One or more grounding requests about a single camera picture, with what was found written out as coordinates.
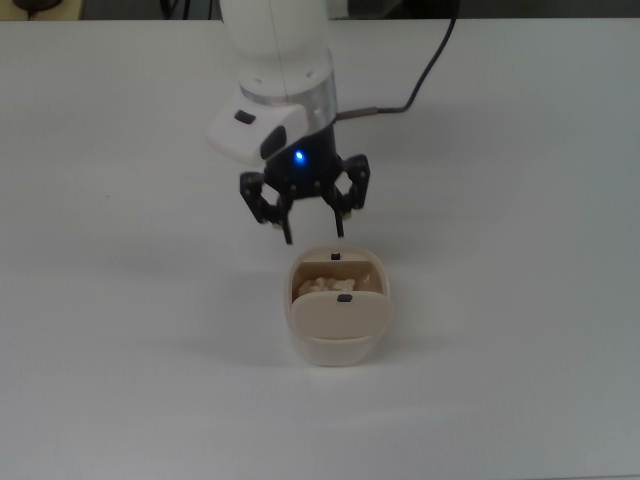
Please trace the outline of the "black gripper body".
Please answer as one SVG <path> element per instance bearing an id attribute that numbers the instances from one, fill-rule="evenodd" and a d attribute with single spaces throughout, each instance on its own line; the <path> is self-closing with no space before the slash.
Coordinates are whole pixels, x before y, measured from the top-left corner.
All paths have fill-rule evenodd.
<path id="1" fill-rule="evenodd" d="M 343 171 L 337 153 L 334 126 L 305 136 L 266 162 L 265 183 L 278 193 L 295 199 L 319 196 L 317 188 L 333 187 Z"/>

